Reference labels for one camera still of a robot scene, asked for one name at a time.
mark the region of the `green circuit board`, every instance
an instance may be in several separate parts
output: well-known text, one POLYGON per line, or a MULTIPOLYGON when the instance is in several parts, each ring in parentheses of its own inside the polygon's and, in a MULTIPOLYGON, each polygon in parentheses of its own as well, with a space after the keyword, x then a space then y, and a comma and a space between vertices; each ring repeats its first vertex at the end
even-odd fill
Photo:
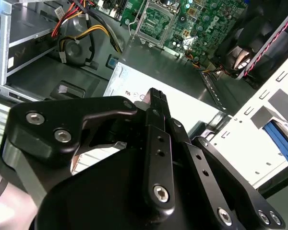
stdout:
MULTIPOLYGON (((164 46, 181 55, 191 52, 194 59, 205 65, 241 16, 247 4, 243 0, 171 0, 179 5, 170 28, 167 15, 147 8, 140 31, 158 39, 167 30, 164 46)), ((123 12, 122 24, 135 20, 143 0, 129 0, 123 12)), ((143 14, 145 3, 139 13, 143 14)))
POLYGON ((144 18, 140 31, 160 40, 165 28, 170 23, 169 16, 153 8, 148 8, 146 14, 147 16, 144 18))

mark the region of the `blue plastic tab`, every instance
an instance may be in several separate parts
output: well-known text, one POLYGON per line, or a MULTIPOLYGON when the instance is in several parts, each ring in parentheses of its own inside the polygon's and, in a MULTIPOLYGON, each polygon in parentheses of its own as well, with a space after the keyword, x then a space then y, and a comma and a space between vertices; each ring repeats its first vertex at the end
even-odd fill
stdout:
POLYGON ((271 139, 274 141, 274 143, 279 148, 280 152, 283 154, 283 156, 288 161, 288 141, 287 141, 287 139, 282 135, 282 133, 275 127, 275 125, 272 122, 268 123, 264 127, 264 130, 271 137, 271 139))

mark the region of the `silver screw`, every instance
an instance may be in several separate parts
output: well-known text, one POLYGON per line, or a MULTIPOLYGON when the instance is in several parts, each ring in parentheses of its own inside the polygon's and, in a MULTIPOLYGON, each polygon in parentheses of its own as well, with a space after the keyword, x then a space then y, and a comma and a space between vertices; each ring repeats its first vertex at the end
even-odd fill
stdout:
POLYGON ((29 113, 25 116, 25 118, 27 119, 27 122, 33 125, 41 125, 45 122, 43 115, 38 113, 29 113))
POLYGON ((174 123, 175 123, 175 125, 177 125, 178 127, 181 127, 181 126, 182 126, 181 123, 180 123, 179 121, 177 121, 177 120, 174 120, 174 123))
POLYGON ((269 221, 268 217, 267 217, 262 211, 258 211, 258 214, 259 214, 261 220, 262 220, 265 224, 267 224, 267 225, 270 224, 270 221, 269 221))
POLYGON ((200 142, 202 145, 208 146, 208 143, 204 139, 200 138, 200 142))
POLYGON ((227 226, 231 226, 232 225, 232 221, 231 221, 230 215, 228 214, 227 211, 225 211, 222 208, 219 208, 217 213, 219 214, 219 217, 224 222, 224 224, 226 224, 227 226))
POLYGON ((154 113, 155 115, 157 115, 157 116, 160 115, 156 109, 153 110, 153 113, 154 113))
POLYGON ((164 187, 156 185, 154 187, 154 194, 160 202, 165 203, 168 201, 168 192, 164 187))
POLYGON ((124 105, 127 107, 127 108, 132 108, 132 105, 128 102, 128 101, 124 101, 124 105))
POLYGON ((59 129, 59 130, 55 131, 54 138, 59 142, 67 143, 72 139, 72 136, 66 130, 59 129))
POLYGON ((270 212, 270 215, 272 217, 272 219, 276 222, 276 224, 281 225, 282 222, 280 221, 280 219, 277 217, 277 215, 274 214, 274 212, 270 212))

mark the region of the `red wire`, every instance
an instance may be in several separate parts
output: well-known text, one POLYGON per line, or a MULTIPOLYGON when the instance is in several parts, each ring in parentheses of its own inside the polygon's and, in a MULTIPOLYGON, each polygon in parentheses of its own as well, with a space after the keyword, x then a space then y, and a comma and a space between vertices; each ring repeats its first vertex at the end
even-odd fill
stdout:
POLYGON ((275 37, 272 39, 272 41, 269 42, 269 44, 267 45, 267 47, 264 48, 264 50, 262 51, 262 53, 261 53, 261 54, 258 56, 258 58, 254 61, 254 63, 251 65, 251 67, 250 67, 248 70, 245 70, 245 72, 244 72, 244 77, 246 77, 246 75, 249 74, 249 72, 255 67, 255 65, 257 64, 257 62, 261 59, 261 57, 263 56, 263 54, 270 48, 271 44, 278 39, 278 37, 280 36, 280 34, 281 34, 284 30, 286 30, 287 27, 288 27, 288 22, 286 22, 286 25, 284 25, 284 27, 275 35, 275 37))
MULTIPOLYGON (((76 13, 77 11, 79 10, 79 6, 77 6, 72 12, 67 12, 63 18, 59 21, 59 23, 63 22, 66 18, 69 18, 70 16, 72 16, 74 13, 76 13)), ((59 27, 57 27, 55 29, 55 31, 53 31, 53 36, 52 37, 55 37, 56 35, 58 35, 58 32, 59 32, 59 27)))

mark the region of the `motherboard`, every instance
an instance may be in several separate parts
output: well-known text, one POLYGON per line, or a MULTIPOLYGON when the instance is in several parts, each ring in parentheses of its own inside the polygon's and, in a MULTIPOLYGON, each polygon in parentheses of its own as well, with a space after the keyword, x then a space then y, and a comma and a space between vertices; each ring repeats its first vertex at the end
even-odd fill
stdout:
POLYGON ((205 65, 246 7, 243 0, 129 0, 120 21, 143 43, 205 65))

